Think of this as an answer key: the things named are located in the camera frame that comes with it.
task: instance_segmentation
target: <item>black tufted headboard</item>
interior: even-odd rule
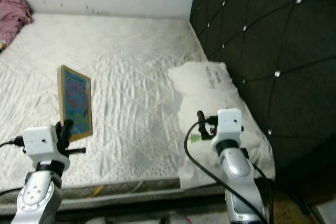
[[[336,0],[193,0],[190,21],[268,137],[277,176],[336,163]]]

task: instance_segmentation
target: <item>black cable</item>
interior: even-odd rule
[[[189,135],[191,133],[191,131],[193,130],[193,128],[198,125],[199,123],[207,123],[207,120],[205,121],[198,121],[196,123],[193,124],[193,126],[191,126],[191,128],[189,129],[189,131],[187,132],[187,135],[185,136],[184,139],[184,151],[185,154],[187,155],[187,157],[198,167],[200,168],[203,172],[205,172],[209,177],[211,177],[214,181],[216,181],[218,184],[220,184],[221,186],[223,186],[226,190],[228,190],[229,192],[231,192],[232,194],[234,194],[238,199],[240,199],[246,206],[248,206],[250,209],[253,210],[253,212],[259,217],[260,221],[264,224],[268,224],[267,220],[265,219],[265,217],[258,211],[258,209],[256,209],[250,202],[248,202],[242,195],[240,195],[239,193],[237,193],[236,191],[234,191],[231,187],[229,187],[226,183],[224,183],[223,181],[221,181],[219,178],[217,178],[214,174],[212,174],[211,172],[209,172],[205,167],[203,167],[199,162],[197,162],[189,153],[188,151],[188,147],[187,147],[187,140],[189,138]]]
[[[265,181],[265,184],[266,184],[266,187],[267,187],[267,190],[268,190],[268,198],[269,198],[269,223],[273,224],[273,222],[274,222],[274,220],[273,220],[273,208],[274,208],[274,206],[273,206],[273,195],[272,195],[271,187],[269,185],[267,177],[262,172],[262,170],[260,170],[259,167],[256,166],[255,164],[253,164],[253,167],[254,167],[255,170],[258,171],[258,173],[260,173],[260,175],[263,177],[263,179]]]
[[[4,146],[4,145],[6,145],[6,144],[13,144],[11,141],[9,141],[9,142],[6,142],[6,143],[2,143],[2,144],[0,144],[0,148],[2,147],[2,146]]]
[[[22,189],[22,187],[18,187],[18,188],[13,188],[10,190],[6,190],[6,191],[0,191],[0,196],[5,195],[5,194],[9,194],[13,191],[20,191]]]

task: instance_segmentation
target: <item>white mattress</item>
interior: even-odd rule
[[[92,80],[93,136],[70,144],[64,188],[178,178],[178,122],[166,70],[205,60],[186,20],[35,14],[0,54],[0,143],[59,121],[57,67]],[[23,186],[32,163],[0,149],[0,191]]]

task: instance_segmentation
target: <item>headboard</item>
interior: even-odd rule
[[[336,0],[193,0],[190,21],[269,139],[277,176],[336,162]]]

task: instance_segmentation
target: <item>upholstered headboard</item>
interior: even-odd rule
[[[190,21],[269,139],[277,174],[335,163],[336,0],[193,0]]]

